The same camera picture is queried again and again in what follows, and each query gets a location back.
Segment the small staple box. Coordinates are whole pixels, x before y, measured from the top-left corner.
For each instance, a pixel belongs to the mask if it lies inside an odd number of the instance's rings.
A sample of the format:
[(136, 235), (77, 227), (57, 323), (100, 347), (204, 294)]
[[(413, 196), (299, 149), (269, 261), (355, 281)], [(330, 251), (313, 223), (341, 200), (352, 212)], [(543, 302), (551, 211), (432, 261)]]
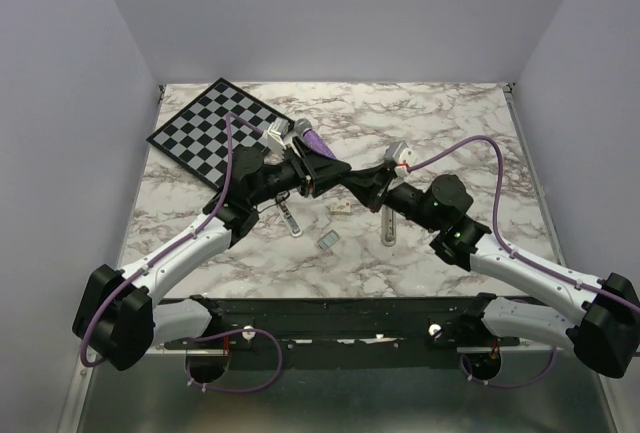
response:
[(351, 203), (348, 200), (338, 200), (330, 204), (329, 212), (331, 215), (350, 215)]

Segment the grey green stapler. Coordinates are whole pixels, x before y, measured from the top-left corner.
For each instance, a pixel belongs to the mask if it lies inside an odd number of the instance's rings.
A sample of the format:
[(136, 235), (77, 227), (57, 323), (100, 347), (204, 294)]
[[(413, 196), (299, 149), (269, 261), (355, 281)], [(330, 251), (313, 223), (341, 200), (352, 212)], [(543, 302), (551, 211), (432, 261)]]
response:
[(302, 230), (287, 205), (288, 197), (288, 192), (279, 193), (276, 197), (276, 208), (289, 234), (294, 238), (298, 238), (302, 235)]

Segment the purple glitter microphone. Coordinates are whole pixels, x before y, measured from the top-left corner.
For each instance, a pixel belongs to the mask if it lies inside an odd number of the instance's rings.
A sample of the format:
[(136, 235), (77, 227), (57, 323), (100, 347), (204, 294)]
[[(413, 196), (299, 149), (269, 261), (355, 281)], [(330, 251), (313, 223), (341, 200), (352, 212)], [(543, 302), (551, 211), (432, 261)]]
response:
[(297, 120), (294, 123), (294, 131), (309, 148), (325, 157), (336, 159), (326, 142), (313, 129), (309, 120), (304, 118)]

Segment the black grey chessboard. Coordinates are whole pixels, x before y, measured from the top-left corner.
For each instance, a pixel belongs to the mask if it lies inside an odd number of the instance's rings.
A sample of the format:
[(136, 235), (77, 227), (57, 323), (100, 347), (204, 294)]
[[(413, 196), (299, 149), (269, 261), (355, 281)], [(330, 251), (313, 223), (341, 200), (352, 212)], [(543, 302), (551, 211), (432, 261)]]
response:
[(166, 157), (206, 186), (222, 188), (227, 168), (225, 116), (233, 113), (234, 146), (267, 150), (261, 134), (283, 115), (224, 78), (218, 79), (148, 138)]

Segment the grey staple strips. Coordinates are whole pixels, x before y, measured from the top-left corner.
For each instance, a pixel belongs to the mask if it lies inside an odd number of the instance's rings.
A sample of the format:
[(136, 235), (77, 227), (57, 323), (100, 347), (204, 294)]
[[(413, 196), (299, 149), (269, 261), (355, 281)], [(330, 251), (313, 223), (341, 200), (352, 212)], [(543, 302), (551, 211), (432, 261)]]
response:
[(318, 239), (317, 246), (320, 250), (326, 251), (335, 246), (339, 240), (339, 234), (336, 231), (331, 230)]

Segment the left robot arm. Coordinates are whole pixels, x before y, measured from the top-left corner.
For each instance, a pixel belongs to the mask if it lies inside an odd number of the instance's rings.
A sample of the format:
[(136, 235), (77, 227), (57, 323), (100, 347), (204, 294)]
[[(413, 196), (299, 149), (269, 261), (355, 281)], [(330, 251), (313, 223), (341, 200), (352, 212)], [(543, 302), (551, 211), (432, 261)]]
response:
[(246, 237), (259, 220), (260, 204), (291, 190), (317, 197), (350, 170), (300, 139), (276, 164), (265, 163), (256, 147), (230, 147), (222, 189), (191, 225), (132, 264), (118, 270), (102, 265), (91, 273), (72, 325), (82, 364), (131, 367), (151, 346), (158, 303), (196, 268)]

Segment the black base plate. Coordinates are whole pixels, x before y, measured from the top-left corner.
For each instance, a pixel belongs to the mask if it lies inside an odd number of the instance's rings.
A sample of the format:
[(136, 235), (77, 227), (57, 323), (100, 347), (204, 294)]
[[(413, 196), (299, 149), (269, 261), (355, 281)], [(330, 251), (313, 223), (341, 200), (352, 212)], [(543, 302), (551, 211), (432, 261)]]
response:
[(151, 346), (183, 351), (199, 373), (240, 370), (453, 368), (479, 349), (490, 372), (501, 340), (481, 322), (493, 297), (164, 300)]

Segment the aluminium frame rail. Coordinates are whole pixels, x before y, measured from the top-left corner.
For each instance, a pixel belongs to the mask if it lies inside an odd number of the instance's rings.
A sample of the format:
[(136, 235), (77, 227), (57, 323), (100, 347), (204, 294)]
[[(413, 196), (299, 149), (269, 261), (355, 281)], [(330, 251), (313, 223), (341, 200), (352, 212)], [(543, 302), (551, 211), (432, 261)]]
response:
[(612, 432), (600, 378), (563, 352), (505, 347), (493, 386), (422, 338), (159, 346), (79, 368), (63, 432)]

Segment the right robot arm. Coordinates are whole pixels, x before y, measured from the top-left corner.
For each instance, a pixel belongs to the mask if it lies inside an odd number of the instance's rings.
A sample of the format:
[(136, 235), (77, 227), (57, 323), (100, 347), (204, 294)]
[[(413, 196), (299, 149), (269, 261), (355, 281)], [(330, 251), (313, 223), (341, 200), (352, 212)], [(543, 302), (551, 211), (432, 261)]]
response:
[(561, 341), (587, 367), (610, 378), (624, 376), (639, 347), (639, 297), (631, 281), (571, 271), (502, 239), (496, 228), (473, 220), (473, 203), (455, 175), (437, 176), (420, 190), (395, 184), (390, 168), (351, 172), (342, 179), (364, 206), (386, 206), (435, 233), (430, 246), (443, 262), (507, 283), (558, 313)]

